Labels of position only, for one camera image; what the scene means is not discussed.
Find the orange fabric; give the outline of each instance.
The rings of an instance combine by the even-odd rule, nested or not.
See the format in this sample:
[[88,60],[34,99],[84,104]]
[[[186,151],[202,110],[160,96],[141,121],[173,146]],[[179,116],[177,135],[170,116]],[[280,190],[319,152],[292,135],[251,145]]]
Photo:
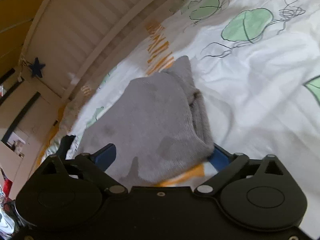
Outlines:
[[156,185],[156,187],[168,187],[171,185],[176,185],[178,183],[185,182],[188,179],[191,179],[193,177],[204,177],[204,166],[202,163],[193,167],[189,171],[186,171],[176,179],[169,179],[169,180],[160,182],[159,184]]
[[63,112],[64,112],[64,109],[66,108],[67,105],[64,105],[62,107],[59,108],[58,110],[58,118],[57,118],[57,123],[50,129],[49,131],[49,135],[48,135],[48,138],[47,138],[47,142],[44,144],[37,160],[36,160],[36,167],[35,169],[37,169],[40,164],[41,164],[41,160],[42,160],[42,157],[44,156],[44,153],[45,151],[47,150],[47,148],[50,146],[50,141],[52,140],[52,138],[57,134],[57,132],[59,131],[59,124],[63,118]]

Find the folded gray fabric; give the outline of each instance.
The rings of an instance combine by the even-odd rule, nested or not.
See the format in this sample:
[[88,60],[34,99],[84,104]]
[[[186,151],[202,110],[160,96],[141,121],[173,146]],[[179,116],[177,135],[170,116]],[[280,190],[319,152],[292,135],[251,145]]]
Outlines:
[[116,145],[106,173],[127,188],[150,186],[200,163],[213,151],[201,92],[190,61],[132,80],[119,100],[82,137],[77,154]]

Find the yellow wall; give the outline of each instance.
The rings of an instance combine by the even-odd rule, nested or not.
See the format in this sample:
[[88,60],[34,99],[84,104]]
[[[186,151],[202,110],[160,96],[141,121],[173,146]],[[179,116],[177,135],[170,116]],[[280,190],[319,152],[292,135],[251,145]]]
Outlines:
[[19,60],[22,44],[43,0],[0,0],[0,77]]

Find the star ornament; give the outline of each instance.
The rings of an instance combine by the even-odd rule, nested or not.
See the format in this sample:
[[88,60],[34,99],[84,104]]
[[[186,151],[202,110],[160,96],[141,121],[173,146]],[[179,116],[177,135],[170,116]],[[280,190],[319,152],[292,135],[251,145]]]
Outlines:
[[45,64],[40,64],[38,57],[36,57],[35,62],[31,65],[29,65],[29,68],[32,71],[31,77],[38,76],[39,78],[42,78],[41,69],[45,67]]

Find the gray towel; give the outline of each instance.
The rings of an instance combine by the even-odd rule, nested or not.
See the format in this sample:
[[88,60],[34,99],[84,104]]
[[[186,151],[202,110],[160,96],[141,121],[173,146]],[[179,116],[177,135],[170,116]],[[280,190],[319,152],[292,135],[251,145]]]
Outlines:
[[106,170],[127,188],[150,186],[179,175],[213,151],[201,92],[190,61],[132,80],[119,100],[82,137],[77,154],[116,145],[116,160]]

